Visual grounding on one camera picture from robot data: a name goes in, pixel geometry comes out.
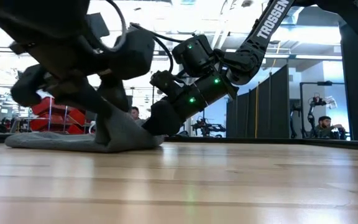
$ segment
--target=gray cloth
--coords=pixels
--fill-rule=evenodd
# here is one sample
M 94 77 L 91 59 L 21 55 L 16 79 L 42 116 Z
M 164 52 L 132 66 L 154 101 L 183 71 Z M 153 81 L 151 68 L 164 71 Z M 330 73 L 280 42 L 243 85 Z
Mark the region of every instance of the gray cloth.
M 109 119 L 96 118 L 96 134 L 22 133 L 9 136 L 5 145 L 29 149 L 51 149 L 76 152 L 122 152 L 153 149 L 163 143 L 163 136 L 152 136 L 130 114 L 112 106 Z

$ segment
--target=person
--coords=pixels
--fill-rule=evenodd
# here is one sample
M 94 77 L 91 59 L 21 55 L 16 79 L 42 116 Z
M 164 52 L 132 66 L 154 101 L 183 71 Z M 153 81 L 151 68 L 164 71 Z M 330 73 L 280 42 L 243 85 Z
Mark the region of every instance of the person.
M 344 129 L 341 124 L 331 125 L 331 118 L 329 116 L 321 116 L 318 119 L 318 125 L 313 130 L 313 137 L 314 138 L 328 138 L 328 139 L 335 139 L 332 133 L 332 130 Z
M 136 106 L 132 107 L 131 115 L 134 118 L 134 120 L 139 119 L 139 109 Z

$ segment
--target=light wood surface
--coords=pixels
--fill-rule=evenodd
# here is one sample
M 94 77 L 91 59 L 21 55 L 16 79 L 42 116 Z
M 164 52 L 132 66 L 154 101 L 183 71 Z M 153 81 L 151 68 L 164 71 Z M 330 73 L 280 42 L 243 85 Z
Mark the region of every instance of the light wood surface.
M 358 151 L 171 144 L 91 154 L 0 144 L 0 224 L 358 223 Z

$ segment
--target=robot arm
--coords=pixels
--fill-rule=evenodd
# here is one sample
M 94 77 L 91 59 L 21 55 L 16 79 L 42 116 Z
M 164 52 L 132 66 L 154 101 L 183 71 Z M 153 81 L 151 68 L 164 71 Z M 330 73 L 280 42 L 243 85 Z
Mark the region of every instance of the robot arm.
M 327 102 L 325 102 L 319 96 L 314 96 L 312 98 L 312 101 L 309 104 L 310 107 L 309 107 L 309 112 L 308 112 L 308 121 L 309 121 L 310 126 L 311 126 L 310 137 L 313 136 L 314 129 L 316 127 L 316 119 L 314 118 L 314 115 L 313 115 L 314 108 L 316 106 L 325 106 L 325 105 L 327 105 Z
M 248 83 L 259 71 L 267 46 L 295 0 L 271 0 L 256 21 L 250 35 L 236 52 L 213 50 L 205 35 L 195 35 L 177 45 L 172 55 L 191 77 L 199 78 L 191 85 L 180 87 L 168 72 L 157 72 L 150 84 L 167 97 L 151 107 L 152 115 L 143 125 L 151 134 L 176 134 L 189 117 L 225 95 L 235 98 L 238 87 Z M 216 64 L 228 67 L 221 75 Z

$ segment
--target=wooden floor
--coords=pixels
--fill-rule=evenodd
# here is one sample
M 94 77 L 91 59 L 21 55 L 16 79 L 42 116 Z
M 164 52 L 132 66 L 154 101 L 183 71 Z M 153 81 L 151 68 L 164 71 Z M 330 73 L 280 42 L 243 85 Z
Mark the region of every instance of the wooden floor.
M 87 154 L 0 145 L 0 223 L 356 224 L 358 151 L 167 143 Z

